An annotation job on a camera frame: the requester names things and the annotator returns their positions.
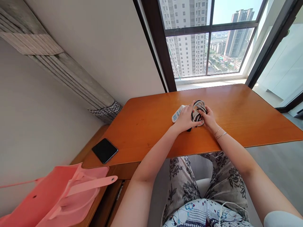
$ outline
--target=glass pane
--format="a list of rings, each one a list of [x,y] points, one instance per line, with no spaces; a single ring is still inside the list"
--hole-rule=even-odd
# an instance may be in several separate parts
[[[213,24],[256,20],[262,0],[215,0]]]
[[[253,28],[213,32],[208,61],[208,75],[239,72]]]
[[[303,91],[303,8],[279,43],[253,90],[273,107],[284,107]]]
[[[209,25],[211,0],[159,0],[165,29]]]
[[[208,36],[200,33],[166,37],[175,78],[205,76]]]

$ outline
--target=patterned shirt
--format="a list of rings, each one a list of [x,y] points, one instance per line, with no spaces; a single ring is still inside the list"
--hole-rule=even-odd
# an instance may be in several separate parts
[[[221,226],[226,227],[244,227],[252,226],[245,221],[241,215],[222,207],[208,199],[197,199],[191,201],[175,211],[165,222],[163,227],[202,227],[202,226],[218,226],[220,218],[220,209],[223,209],[221,217]]]

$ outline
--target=wrist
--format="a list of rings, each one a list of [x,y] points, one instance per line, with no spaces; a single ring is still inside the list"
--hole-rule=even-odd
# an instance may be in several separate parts
[[[210,128],[210,130],[211,130],[211,133],[212,133],[213,135],[215,135],[215,133],[216,133],[221,127],[216,123],[216,124],[210,126],[209,128]]]
[[[169,133],[175,135],[176,137],[181,133],[180,130],[179,130],[177,127],[175,127],[175,124],[172,125],[172,126],[167,130],[167,132],[169,132]]]

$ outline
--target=hand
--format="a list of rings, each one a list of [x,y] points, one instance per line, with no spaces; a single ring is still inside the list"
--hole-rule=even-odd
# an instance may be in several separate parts
[[[181,133],[183,131],[186,131],[187,129],[202,124],[201,122],[192,122],[191,113],[193,112],[194,103],[195,101],[193,101],[190,105],[185,106],[182,109],[180,116],[178,117],[175,124],[172,126],[172,128],[174,128],[178,133]]]
[[[208,106],[205,106],[205,108],[206,113],[204,113],[202,110],[198,110],[198,112],[204,118],[204,124],[206,127],[214,134],[220,128],[220,126],[215,120],[214,112]]]

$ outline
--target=white sleeve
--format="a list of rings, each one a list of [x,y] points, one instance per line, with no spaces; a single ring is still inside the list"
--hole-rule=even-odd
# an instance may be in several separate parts
[[[272,211],[264,219],[264,227],[297,227],[303,226],[303,220],[285,211]]]

